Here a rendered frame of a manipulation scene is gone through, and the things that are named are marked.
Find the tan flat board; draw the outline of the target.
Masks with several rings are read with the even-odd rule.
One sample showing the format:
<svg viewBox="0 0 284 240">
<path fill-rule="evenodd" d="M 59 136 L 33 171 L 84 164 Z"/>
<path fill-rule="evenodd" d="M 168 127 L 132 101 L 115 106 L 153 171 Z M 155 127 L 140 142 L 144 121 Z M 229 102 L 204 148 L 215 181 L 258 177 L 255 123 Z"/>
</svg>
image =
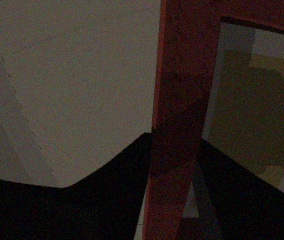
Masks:
<svg viewBox="0 0 284 240">
<path fill-rule="evenodd" d="M 59 188 L 151 133 L 161 0 L 0 0 L 0 56 Z"/>
</svg>

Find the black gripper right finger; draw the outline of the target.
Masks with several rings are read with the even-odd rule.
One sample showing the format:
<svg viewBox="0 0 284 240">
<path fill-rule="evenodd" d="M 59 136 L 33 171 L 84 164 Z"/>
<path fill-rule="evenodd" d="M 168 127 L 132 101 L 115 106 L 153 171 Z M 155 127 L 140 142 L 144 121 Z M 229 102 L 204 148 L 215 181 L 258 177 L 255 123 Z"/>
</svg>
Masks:
<svg viewBox="0 0 284 240">
<path fill-rule="evenodd" d="M 193 184 L 203 240 L 284 240 L 284 192 L 201 139 Z"/>
</svg>

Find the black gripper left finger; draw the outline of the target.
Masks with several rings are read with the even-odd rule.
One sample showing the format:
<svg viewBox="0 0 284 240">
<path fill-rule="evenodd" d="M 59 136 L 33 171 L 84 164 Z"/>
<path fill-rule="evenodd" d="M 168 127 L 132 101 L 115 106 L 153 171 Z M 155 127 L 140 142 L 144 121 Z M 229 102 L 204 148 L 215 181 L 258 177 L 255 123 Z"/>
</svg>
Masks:
<svg viewBox="0 0 284 240">
<path fill-rule="evenodd" d="M 153 135 L 69 188 L 0 180 L 0 233 L 18 240 L 134 240 Z"/>
</svg>

